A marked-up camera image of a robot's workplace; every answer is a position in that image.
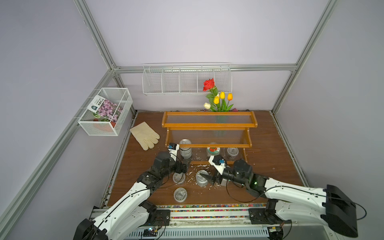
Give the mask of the clear small plastic tub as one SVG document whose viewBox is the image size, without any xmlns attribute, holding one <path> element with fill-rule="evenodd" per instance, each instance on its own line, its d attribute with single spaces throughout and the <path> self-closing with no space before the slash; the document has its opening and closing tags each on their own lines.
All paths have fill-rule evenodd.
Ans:
<svg viewBox="0 0 384 240">
<path fill-rule="evenodd" d="M 174 175 L 173 175 L 173 182 L 176 185 L 183 184 L 185 182 L 185 180 L 186 180 L 185 173 L 174 173 Z"/>
</svg>

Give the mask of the orange wooden glass shelf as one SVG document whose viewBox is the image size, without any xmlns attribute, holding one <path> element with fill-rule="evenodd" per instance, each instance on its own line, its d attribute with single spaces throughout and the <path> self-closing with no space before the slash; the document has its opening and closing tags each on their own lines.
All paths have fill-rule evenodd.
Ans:
<svg viewBox="0 0 384 240">
<path fill-rule="evenodd" d="M 182 147 L 192 148 L 192 164 L 207 164 L 207 147 L 217 143 L 221 148 L 220 154 L 229 164 L 234 160 L 227 157 L 227 148 L 238 148 L 239 155 L 235 159 L 246 157 L 246 149 L 252 147 L 251 128 L 256 128 L 258 122 L 253 111 L 225 112 L 229 119 L 225 124 L 217 123 L 216 117 L 220 112 L 165 112 L 162 127 L 167 129 L 166 147 L 169 143 L 179 144 L 187 139 L 191 145 Z"/>
</svg>

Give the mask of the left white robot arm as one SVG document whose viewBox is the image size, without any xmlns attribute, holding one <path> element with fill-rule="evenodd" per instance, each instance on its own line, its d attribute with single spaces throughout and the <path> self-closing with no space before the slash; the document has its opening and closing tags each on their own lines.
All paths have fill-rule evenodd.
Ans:
<svg viewBox="0 0 384 240">
<path fill-rule="evenodd" d="M 185 174 L 188 164 L 169 152 L 160 152 L 153 165 L 142 173 L 128 192 L 112 207 L 94 218 L 84 219 L 76 228 L 75 240 L 123 240 L 132 231 L 156 220 L 157 207 L 147 199 L 172 173 Z"/>
</svg>

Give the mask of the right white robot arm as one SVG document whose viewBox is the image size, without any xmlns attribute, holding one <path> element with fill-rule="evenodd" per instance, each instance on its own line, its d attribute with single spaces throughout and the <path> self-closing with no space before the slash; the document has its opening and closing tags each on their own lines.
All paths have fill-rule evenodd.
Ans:
<svg viewBox="0 0 384 240">
<path fill-rule="evenodd" d="M 268 200 L 263 211 L 253 213 L 251 220 L 257 224 L 281 224 L 284 221 L 302 221 L 321 224 L 349 238 L 358 237 L 357 207 L 341 189 L 333 185 L 308 188 L 283 183 L 273 178 L 254 173 L 245 160 L 234 161 L 228 166 L 221 156 L 211 157 L 214 175 L 202 174 L 210 184 L 232 182 L 245 187 L 255 199 Z"/>
</svg>

